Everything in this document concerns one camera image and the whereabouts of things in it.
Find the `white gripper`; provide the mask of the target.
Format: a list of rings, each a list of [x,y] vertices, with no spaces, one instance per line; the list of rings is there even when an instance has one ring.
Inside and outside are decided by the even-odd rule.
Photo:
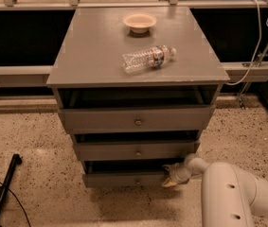
[[[174,187],[177,183],[183,183],[191,177],[191,171],[184,163],[163,165],[162,167],[170,172],[170,176],[162,183],[163,187]]]

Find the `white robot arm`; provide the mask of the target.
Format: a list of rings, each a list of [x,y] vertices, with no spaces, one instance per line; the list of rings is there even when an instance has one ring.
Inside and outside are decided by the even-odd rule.
[[[202,227],[255,227],[253,216],[268,218],[268,181],[238,166],[209,163],[191,153],[163,168],[169,173],[164,187],[202,175]]]

